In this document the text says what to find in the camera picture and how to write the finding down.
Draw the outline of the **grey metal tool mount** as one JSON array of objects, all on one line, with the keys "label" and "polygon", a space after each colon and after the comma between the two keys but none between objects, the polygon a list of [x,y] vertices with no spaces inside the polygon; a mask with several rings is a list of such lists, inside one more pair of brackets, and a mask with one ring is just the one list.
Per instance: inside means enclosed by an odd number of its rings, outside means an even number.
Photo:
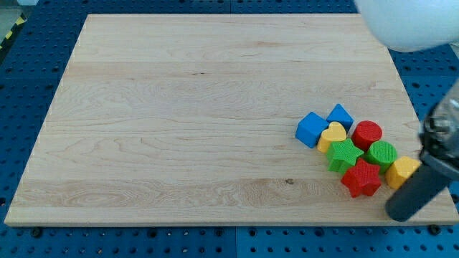
[{"label": "grey metal tool mount", "polygon": [[458,80],[425,116],[420,159],[432,170],[458,180]]}]

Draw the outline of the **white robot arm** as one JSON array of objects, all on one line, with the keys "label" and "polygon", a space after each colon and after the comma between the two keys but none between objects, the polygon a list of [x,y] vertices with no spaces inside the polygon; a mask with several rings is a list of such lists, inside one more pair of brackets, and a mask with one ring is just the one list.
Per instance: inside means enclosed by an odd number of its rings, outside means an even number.
[{"label": "white robot arm", "polygon": [[[458,0],[359,0],[369,31],[388,49],[416,52],[458,41]],[[403,222],[458,180],[458,86],[426,114],[420,126],[420,167],[385,204]]]}]

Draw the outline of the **dark cylindrical pusher tip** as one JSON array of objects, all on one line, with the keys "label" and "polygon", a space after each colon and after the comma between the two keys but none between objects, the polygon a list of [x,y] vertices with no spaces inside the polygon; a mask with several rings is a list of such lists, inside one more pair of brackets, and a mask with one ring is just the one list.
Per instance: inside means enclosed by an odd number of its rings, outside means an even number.
[{"label": "dark cylindrical pusher tip", "polygon": [[451,183],[451,168],[422,164],[387,200],[387,215],[405,222]]}]

